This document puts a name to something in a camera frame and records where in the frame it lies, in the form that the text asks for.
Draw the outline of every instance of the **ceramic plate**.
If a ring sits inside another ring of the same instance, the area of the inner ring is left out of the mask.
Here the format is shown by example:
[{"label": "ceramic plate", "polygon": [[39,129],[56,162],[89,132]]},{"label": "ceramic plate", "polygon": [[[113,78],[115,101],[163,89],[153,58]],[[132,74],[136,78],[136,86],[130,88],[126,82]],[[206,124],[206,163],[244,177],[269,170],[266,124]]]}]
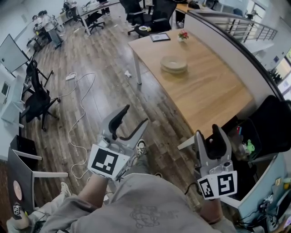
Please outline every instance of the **ceramic plate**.
[{"label": "ceramic plate", "polygon": [[146,26],[140,26],[138,29],[141,30],[141,31],[146,31],[147,27]]},{"label": "ceramic plate", "polygon": [[164,56],[161,59],[161,65],[173,71],[185,71],[187,69],[186,60],[178,56]]}]

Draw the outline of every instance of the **metal railing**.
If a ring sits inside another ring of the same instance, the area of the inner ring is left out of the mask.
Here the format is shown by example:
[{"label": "metal railing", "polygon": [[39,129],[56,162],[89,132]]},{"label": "metal railing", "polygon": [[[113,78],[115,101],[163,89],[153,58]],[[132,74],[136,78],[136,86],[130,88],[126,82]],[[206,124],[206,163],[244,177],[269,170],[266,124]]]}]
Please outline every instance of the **metal railing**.
[{"label": "metal railing", "polygon": [[247,40],[272,41],[277,34],[277,30],[239,15],[202,10],[196,10],[195,12],[243,43]]}]

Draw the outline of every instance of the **human hand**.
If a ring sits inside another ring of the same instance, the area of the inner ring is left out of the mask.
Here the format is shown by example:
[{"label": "human hand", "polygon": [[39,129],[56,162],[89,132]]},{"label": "human hand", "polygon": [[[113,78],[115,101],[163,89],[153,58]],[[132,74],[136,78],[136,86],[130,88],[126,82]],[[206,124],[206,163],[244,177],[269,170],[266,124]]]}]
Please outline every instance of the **human hand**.
[{"label": "human hand", "polygon": [[219,222],[223,217],[220,199],[205,200],[199,214],[209,224]]}]

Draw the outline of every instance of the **paper scrap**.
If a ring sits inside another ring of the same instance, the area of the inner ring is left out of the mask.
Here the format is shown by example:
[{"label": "paper scrap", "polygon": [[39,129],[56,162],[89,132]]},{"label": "paper scrap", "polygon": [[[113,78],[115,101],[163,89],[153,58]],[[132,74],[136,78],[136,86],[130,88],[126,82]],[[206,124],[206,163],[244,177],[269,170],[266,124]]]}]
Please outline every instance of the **paper scrap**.
[{"label": "paper scrap", "polygon": [[128,78],[131,77],[131,73],[130,73],[129,71],[126,71],[124,74],[125,74]]}]

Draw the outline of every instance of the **sneaker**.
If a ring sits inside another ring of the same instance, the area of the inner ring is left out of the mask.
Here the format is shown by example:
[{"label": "sneaker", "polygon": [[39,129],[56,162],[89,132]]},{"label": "sneaker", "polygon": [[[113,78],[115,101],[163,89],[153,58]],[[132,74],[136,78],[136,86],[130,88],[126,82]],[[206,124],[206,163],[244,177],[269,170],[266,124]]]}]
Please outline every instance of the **sneaker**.
[{"label": "sneaker", "polygon": [[68,196],[68,197],[72,196],[72,194],[71,194],[71,192],[69,190],[69,186],[65,182],[61,182],[60,186],[61,186],[61,189],[60,189],[61,193],[65,193],[66,196]]},{"label": "sneaker", "polygon": [[145,155],[147,153],[146,151],[146,143],[144,140],[140,139],[136,145],[136,150],[138,156]]}]

